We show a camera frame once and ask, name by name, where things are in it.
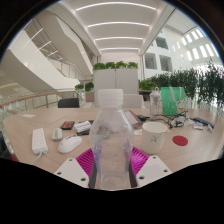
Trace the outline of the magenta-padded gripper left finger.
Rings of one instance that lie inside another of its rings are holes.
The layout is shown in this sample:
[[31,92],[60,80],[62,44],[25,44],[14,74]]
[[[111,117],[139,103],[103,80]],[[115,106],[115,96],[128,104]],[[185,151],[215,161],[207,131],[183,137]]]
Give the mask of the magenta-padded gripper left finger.
[[92,150],[86,150],[77,158],[66,159],[55,175],[81,187],[94,189],[97,171]]

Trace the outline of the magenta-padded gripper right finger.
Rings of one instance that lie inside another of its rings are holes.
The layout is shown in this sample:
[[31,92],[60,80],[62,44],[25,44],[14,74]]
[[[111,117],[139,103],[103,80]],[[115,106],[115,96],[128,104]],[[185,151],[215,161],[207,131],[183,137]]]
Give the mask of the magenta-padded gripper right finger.
[[143,187],[157,181],[172,171],[156,156],[149,156],[137,148],[133,148],[129,165],[129,178],[132,188]]

